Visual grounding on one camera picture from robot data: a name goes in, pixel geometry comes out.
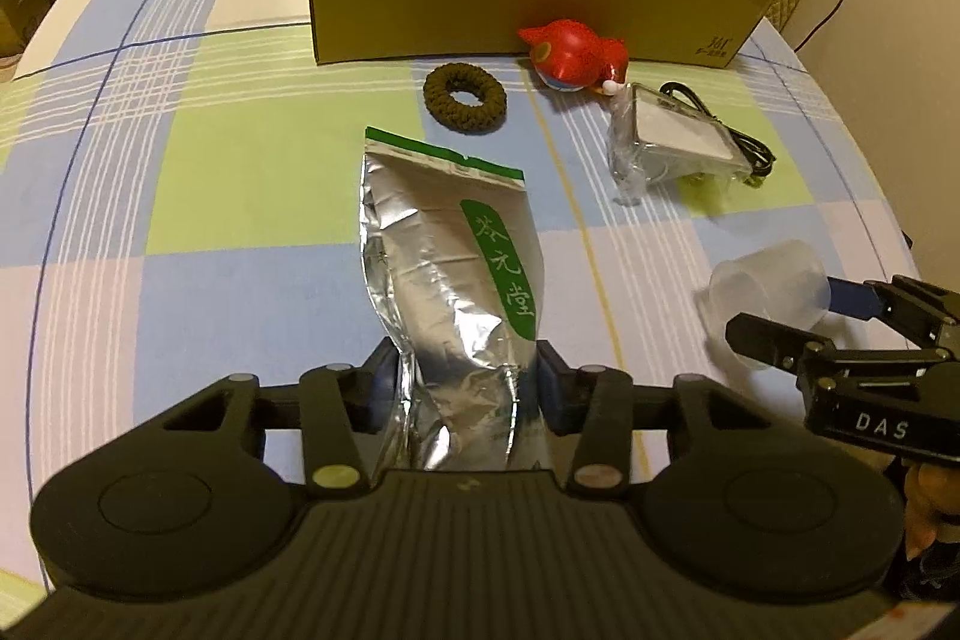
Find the person's right hand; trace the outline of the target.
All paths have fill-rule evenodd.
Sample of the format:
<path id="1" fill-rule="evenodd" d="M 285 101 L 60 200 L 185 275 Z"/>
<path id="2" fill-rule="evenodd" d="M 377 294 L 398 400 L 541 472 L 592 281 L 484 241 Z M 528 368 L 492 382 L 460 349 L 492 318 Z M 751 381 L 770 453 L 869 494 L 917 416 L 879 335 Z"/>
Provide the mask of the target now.
<path id="1" fill-rule="evenodd" d="M 957 544 L 960 474 L 935 464 L 908 463 L 905 546 L 913 560 L 934 542 Z"/>

